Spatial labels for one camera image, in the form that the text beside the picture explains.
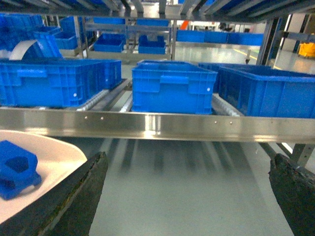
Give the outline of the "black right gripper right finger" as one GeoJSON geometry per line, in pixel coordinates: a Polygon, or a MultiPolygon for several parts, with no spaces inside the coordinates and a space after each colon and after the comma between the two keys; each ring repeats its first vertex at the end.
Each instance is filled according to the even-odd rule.
{"type": "Polygon", "coordinates": [[[278,205],[295,236],[315,234],[315,175],[278,153],[269,180],[278,205]]]}

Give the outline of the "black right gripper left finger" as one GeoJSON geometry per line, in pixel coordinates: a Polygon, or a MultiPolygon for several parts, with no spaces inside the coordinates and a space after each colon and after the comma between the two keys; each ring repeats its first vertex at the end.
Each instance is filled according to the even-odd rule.
{"type": "Polygon", "coordinates": [[[72,174],[0,225],[2,236],[89,235],[108,170],[96,153],[72,174]]]}

